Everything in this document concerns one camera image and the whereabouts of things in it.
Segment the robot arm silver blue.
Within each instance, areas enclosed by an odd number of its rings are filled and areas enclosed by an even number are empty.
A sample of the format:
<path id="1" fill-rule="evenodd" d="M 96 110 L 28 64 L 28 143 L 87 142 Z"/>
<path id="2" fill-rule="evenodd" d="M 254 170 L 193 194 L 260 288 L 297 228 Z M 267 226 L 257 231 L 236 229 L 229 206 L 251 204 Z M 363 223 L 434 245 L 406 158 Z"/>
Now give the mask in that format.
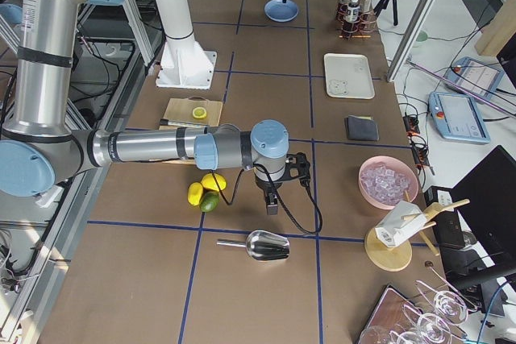
<path id="1" fill-rule="evenodd" d="M 288 132 L 278 121 L 249 131 L 231 124 L 122 132 L 66 127 L 79 6 L 123 1 L 23 0 L 14 113 L 1 129 L 2 191 L 30 197 L 112 163 L 192 160 L 201 170 L 252 170 L 268 213 L 275 214 L 283 205 L 283 182 L 310 183 L 306 156 L 289 152 Z"/>

